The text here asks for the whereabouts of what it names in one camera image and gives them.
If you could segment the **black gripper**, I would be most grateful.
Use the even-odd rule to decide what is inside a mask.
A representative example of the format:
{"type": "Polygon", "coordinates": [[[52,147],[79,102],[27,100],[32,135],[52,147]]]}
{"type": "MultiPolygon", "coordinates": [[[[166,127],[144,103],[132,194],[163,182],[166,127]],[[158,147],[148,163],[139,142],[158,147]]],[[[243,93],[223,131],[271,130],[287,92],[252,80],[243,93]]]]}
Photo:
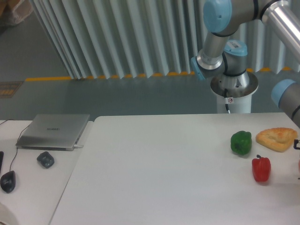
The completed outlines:
{"type": "Polygon", "coordinates": [[[293,148],[295,150],[300,150],[300,141],[298,139],[294,139],[294,141],[293,141],[293,148]]]}

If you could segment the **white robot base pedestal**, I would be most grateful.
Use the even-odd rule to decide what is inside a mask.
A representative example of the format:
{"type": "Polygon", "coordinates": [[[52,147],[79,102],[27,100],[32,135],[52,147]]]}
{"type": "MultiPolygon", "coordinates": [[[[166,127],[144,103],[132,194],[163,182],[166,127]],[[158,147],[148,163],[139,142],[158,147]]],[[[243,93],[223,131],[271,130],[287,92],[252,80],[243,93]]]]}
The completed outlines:
{"type": "Polygon", "coordinates": [[[221,74],[212,78],[210,87],[216,96],[217,113],[251,113],[258,79],[247,71],[234,77],[221,74]]]}

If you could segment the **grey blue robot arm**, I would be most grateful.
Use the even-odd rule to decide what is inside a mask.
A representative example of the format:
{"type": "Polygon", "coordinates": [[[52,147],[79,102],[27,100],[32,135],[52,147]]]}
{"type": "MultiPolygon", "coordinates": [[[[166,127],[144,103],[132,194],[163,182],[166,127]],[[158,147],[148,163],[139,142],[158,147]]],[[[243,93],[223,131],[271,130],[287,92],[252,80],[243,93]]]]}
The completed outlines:
{"type": "Polygon", "coordinates": [[[248,68],[299,70],[300,15],[293,7],[292,0],[205,1],[207,36],[191,67],[199,79],[211,78],[218,113],[251,112],[258,79],[248,68]]]}

